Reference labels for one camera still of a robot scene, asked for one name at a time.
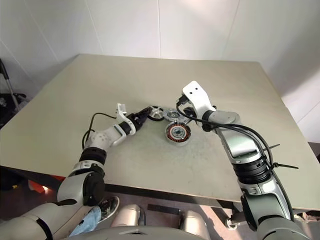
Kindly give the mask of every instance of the sneaker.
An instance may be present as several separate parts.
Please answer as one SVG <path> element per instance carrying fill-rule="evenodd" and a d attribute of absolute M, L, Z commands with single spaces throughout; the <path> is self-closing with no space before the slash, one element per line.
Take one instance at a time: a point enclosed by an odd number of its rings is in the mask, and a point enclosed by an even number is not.
<path fill-rule="evenodd" d="M 113 196 L 107 200 L 102 201 L 98 206 L 101 209 L 101 219 L 98 223 L 110 218 L 118 210 L 120 199 L 117 196 Z"/>

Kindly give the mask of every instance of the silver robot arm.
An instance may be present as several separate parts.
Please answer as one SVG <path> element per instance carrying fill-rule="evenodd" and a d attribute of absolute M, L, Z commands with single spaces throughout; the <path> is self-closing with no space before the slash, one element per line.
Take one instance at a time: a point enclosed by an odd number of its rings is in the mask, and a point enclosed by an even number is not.
<path fill-rule="evenodd" d="M 110 147 L 134 135 L 151 108 L 126 116 L 124 104 L 117 104 L 117 121 L 94 132 L 84 145 L 79 162 L 61 183 L 56 203 L 42 204 L 20 217 L 0 225 L 0 239 L 44 240 L 66 238 L 85 215 L 104 197 L 104 164 Z"/>
<path fill-rule="evenodd" d="M 309 239 L 293 222 L 289 199 L 272 171 L 274 166 L 266 161 L 260 142 L 254 141 L 249 131 L 234 130 L 235 125 L 241 125 L 240 116 L 235 112 L 216 110 L 196 81 L 183 88 L 182 97 L 177 101 L 177 110 L 182 115 L 179 106 L 188 102 L 193 106 L 197 124 L 205 132 L 213 131 L 220 137 L 243 193 L 241 202 L 246 221 L 257 231 L 258 238 Z"/>

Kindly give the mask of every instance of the wall seam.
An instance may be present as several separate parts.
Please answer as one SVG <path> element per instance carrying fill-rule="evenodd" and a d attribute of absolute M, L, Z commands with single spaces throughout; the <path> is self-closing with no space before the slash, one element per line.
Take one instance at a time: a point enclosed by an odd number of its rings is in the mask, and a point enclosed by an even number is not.
<path fill-rule="evenodd" d="M 31 16 L 31 18 L 32 18 L 32 20 L 33 20 L 33 22 L 34 22 L 34 24 L 35 24 L 35 25 L 36 25 L 36 27 L 38 28 L 38 31 L 40 32 L 41 36 L 43 37 L 43 39 L 44 39 L 45 43 L 46 43 L 46 44 L 47 44 L 47 46 L 49 47 L 49 49 L 50 49 L 50 51 L 51 51 L 51 53 L 52 53 L 53 57 L 55 58 L 55 60 L 57 61 L 57 63 L 58 63 L 58 64 L 61 64 L 61 62 L 59 61 L 59 59 L 58 59 L 58 57 L 57 57 L 57 55 L 56 55 L 55 51 L 52 49 L 52 47 L 51 47 L 51 45 L 50 45 L 50 43 L 49 43 L 48 39 L 46 38 L 46 36 L 45 36 L 45 34 L 43 33 L 43 31 L 41 30 L 41 28 L 40 28 L 40 26 L 39 26 L 38 22 L 36 21 L 36 19 L 35 19 L 35 17 L 34 17 L 34 15 L 33 15 L 33 13 L 31 12 L 31 9 L 29 8 L 29 6 L 28 6 L 28 4 L 27 4 L 26 0 L 23 0 L 23 1 L 24 1 L 25 7 L 26 7 L 26 9 L 28 10 L 28 12 L 29 12 L 29 14 L 30 14 L 30 16 Z"/>
<path fill-rule="evenodd" d="M 230 27 L 230 30 L 229 30 L 229 33 L 228 33 L 228 37 L 227 37 L 227 39 L 226 39 L 226 41 L 225 41 L 225 45 L 224 45 L 224 48 L 223 48 L 223 51 L 222 51 L 222 54 L 221 54 L 221 58 L 220 58 L 221 60 L 224 59 L 224 55 L 225 55 L 227 46 L 228 46 L 228 44 L 229 44 L 229 40 L 230 40 L 230 37 L 231 37 L 231 33 L 232 33 L 233 28 L 234 28 L 235 20 L 236 20 L 237 14 L 238 14 L 240 1 L 241 1 L 241 0 L 238 0 L 238 4 L 237 4 L 237 6 L 236 6 L 236 10 L 235 10 L 234 17 L 233 17 L 233 20 L 232 20 L 232 24 L 231 24 L 231 27 Z"/>
<path fill-rule="evenodd" d="M 298 124 L 301 120 L 303 120 L 319 104 L 320 104 L 320 101 L 316 105 L 314 105 L 302 118 L 300 118 L 300 120 L 298 120 L 296 124 Z"/>
<path fill-rule="evenodd" d="M 25 73 L 25 75 L 28 77 L 28 80 L 31 81 L 33 83 L 33 85 L 35 86 L 35 88 L 39 91 L 40 89 L 38 88 L 38 85 L 36 84 L 36 82 L 31 78 L 31 76 L 29 75 L 29 73 L 25 70 L 25 68 L 20 64 L 20 62 L 16 59 L 16 57 L 14 56 L 14 54 L 10 51 L 10 49 L 5 45 L 5 43 L 1 40 L 0 38 L 0 42 L 3 44 L 3 46 L 5 47 L 5 49 L 8 51 L 8 53 L 12 56 L 12 58 L 15 60 L 15 62 L 19 65 L 19 67 L 22 69 L 22 71 Z"/>
<path fill-rule="evenodd" d="M 99 42 L 99 45 L 100 45 L 102 54 L 104 54 L 105 51 L 104 51 L 104 48 L 102 47 L 102 43 L 101 43 L 101 41 L 100 41 L 99 33 L 98 33 L 98 31 L 97 31 L 97 28 L 96 28 L 94 19 L 93 19 L 93 17 L 92 17 L 92 14 L 91 14 L 91 11 L 90 11 L 90 8 L 89 8 L 89 4 L 88 4 L 87 0 L 84 0 L 84 1 L 85 1 L 86 9 L 88 10 L 88 13 L 89 13 L 89 16 L 90 16 L 90 19 L 91 19 L 91 22 L 92 22 L 92 25 L 93 25 L 93 28 L 94 28 L 94 31 L 95 31 L 96 38 L 98 39 L 98 42 Z"/>
<path fill-rule="evenodd" d="M 159 57 L 162 58 L 162 51 L 161 51 L 161 33 L 160 33 L 160 0 L 157 0 L 157 7 L 158 7 L 158 35 L 159 35 Z"/>

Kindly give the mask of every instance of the cable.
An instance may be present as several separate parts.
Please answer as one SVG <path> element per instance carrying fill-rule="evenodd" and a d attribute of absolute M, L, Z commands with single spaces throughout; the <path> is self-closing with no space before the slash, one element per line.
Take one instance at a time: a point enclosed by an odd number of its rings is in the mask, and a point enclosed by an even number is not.
<path fill-rule="evenodd" d="M 96 112 L 95 114 L 93 114 L 92 117 L 91 117 L 89 129 L 84 133 L 84 135 L 82 137 L 82 149 L 85 148 L 85 143 L 89 139 L 90 132 L 94 132 L 95 131 L 95 130 L 92 129 L 92 125 L 94 123 L 94 119 L 95 119 L 96 115 L 103 115 L 103 116 L 109 117 L 111 119 L 117 119 L 115 116 L 110 116 L 110 115 L 108 115 L 106 113 L 103 113 L 103 112 Z"/>
<path fill-rule="evenodd" d="M 210 121 L 207 121 L 207 120 L 203 120 L 203 119 L 199 119 L 199 118 L 196 118 L 196 117 L 193 117 L 193 116 L 189 116 L 187 114 L 185 114 L 184 112 L 182 112 L 180 109 L 179 109 L 179 102 L 177 102 L 176 104 L 176 110 L 178 111 L 178 113 L 180 113 L 182 116 L 188 118 L 188 119 L 191 119 L 191 120 L 194 120 L 196 122 L 200 122 L 200 123 L 203 123 L 203 124 L 208 124 L 208 125 L 211 125 L 211 126 L 214 126 L 214 128 L 225 128 L 225 129 L 229 129 L 229 130 L 233 130 L 233 131 L 236 131 L 238 133 L 241 133 L 241 134 L 244 134 L 246 136 L 248 136 L 249 138 L 251 138 L 254 143 L 257 145 L 260 153 L 263 155 L 263 156 L 266 156 L 264 154 L 264 149 L 262 148 L 260 142 L 257 140 L 257 138 L 262 142 L 262 144 L 264 145 L 264 148 L 266 149 L 267 153 L 268 153 L 268 160 L 267 158 L 265 157 L 265 162 L 268 166 L 268 168 L 270 169 L 270 171 L 272 172 L 275 180 L 277 181 L 282 193 L 283 193 L 283 196 L 284 196 L 284 199 L 286 201 L 286 204 L 288 206 L 288 210 L 289 210 L 289 214 L 290 214 L 290 219 L 291 221 L 295 221 L 295 216 L 294 216 L 294 213 L 293 213 L 293 210 L 292 210 L 292 206 L 291 206 L 291 203 L 290 203 L 290 200 L 288 198 L 288 195 L 285 191 L 285 188 L 284 186 L 282 185 L 282 183 L 280 182 L 280 179 L 278 178 L 277 174 L 274 172 L 274 167 L 282 167 L 280 166 L 278 163 L 274 163 L 273 161 L 273 155 L 272 155 L 272 152 L 271 152 L 271 149 L 269 147 L 269 145 L 267 144 L 267 142 L 265 141 L 265 139 L 258 133 L 256 132 L 255 130 L 253 130 L 252 128 L 248 127 L 248 126 L 244 126 L 244 125 L 239 125 L 239 124 L 219 124 L 219 123 L 213 123 L 213 122 L 210 122 Z"/>
<path fill-rule="evenodd" d="M 89 135 L 89 130 L 87 130 L 82 137 L 82 149 L 85 148 L 85 143 L 86 143 L 85 138 L 87 135 Z"/>

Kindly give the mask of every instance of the table top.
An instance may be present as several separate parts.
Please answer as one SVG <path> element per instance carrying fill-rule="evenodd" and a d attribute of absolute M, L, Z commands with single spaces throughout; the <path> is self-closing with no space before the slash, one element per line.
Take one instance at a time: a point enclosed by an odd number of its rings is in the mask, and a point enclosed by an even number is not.
<path fill-rule="evenodd" d="M 288 109 L 257 62 L 171 60 L 79 55 L 0 131 L 0 164 L 67 176 L 82 153 L 81 140 L 95 112 L 115 115 L 146 106 L 174 108 L 182 88 L 196 80 L 213 105 L 237 112 L 258 131 L 294 208 L 320 210 L 320 164 Z M 93 129 L 114 119 L 97 116 Z M 217 135 L 190 123 L 188 145 L 165 139 L 169 122 L 147 120 L 107 154 L 105 182 L 142 189 L 239 202 L 241 191 Z"/>

